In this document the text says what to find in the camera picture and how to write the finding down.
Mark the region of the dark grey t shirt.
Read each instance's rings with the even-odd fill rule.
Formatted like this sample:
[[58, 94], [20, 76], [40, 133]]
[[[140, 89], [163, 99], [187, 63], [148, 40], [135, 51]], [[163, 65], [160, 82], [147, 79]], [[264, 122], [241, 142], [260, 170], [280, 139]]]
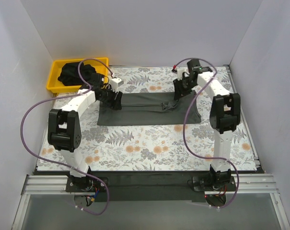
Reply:
[[196, 95], [174, 100], [173, 92], [125, 93], [122, 109], [112, 110], [100, 104], [99, 126], [182, 125], [187, 109]]

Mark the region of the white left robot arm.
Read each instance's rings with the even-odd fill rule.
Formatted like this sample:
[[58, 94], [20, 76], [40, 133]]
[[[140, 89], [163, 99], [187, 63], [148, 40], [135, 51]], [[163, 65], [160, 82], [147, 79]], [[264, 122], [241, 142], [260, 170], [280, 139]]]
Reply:
[[78, 96], [60, 109], [49, 112], [48, 143], [63, 156], [70, 169], [72, 184], [84, 192], [104, 189], [105, 181], [91, 177], [91, 168], [78, 150], [82, 140], [80, 117], [95, 102], [101, 102], [112, 110], [120, 110], [123, 93], [119, 91], [119, 87], [123, 84], [121, 78], [108, 77], [84, 83], [78, 90]]

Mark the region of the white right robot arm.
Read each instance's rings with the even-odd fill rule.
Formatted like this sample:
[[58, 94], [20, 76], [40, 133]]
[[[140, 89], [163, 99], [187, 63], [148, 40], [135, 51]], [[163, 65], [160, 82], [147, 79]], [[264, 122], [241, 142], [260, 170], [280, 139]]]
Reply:
[[214, 154], [208, 158], [211, 161], [209, 171], [193, 177], [192, 183], [196, 188], [210, 187], [217, 191], [231, 182], [231, 169], [235, 167], [230, 152], [233, 133], [241, 121], [241, 98], [238, 93], [231, 93], [222, 86], [213, 65], [201, 66], [201, 58], [186, 58], [185, 61], [187, 70], [178, 69], [178, 64], [172, 69], [176, 73], [174, 98], [181, 99], [200, 86], [200, 92], [205, 92], [212, 102], [209, 122], [214, 131]]

